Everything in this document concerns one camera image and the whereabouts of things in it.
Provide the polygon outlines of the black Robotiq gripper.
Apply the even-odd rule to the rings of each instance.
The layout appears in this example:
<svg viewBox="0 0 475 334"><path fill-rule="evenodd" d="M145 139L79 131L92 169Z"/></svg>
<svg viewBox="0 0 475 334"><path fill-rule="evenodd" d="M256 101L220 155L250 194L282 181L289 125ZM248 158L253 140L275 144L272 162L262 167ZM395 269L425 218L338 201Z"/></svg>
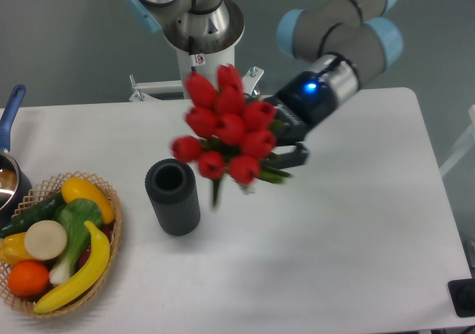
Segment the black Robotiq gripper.
<svg viewBox="0 0 475 334"><path fill-rule="evenodd" d="M265 165L276 169L302 166L306 163L309 150L298 143L316 125L326 119L338 106L335 92L315 72L304 71L272 96L244 94L247 105L265 101L277 109L276 119L284 126L275 132L277 145L293 145L289 152L278 154Z"/></svg>

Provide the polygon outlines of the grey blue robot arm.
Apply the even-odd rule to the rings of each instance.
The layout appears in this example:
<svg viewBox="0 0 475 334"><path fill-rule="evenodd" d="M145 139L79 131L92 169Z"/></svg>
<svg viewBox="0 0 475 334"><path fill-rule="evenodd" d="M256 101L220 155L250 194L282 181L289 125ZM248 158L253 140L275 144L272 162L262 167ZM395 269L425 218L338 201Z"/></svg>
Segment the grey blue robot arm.
<svg viewBox="0 0 475 334"><path fill-rule="evenodd" d="M177 54L182 79L197 71L215 82L217 67L234 62L245 23L232 0L124 2L145 30L164 34ZM268 98L284 124L278 144L292 146L268 166L303 165L306 135L399 58L402 35L384 17L396 2L329 0L320 10L291 10L281 18L278 47L309 67Z"/></svg>

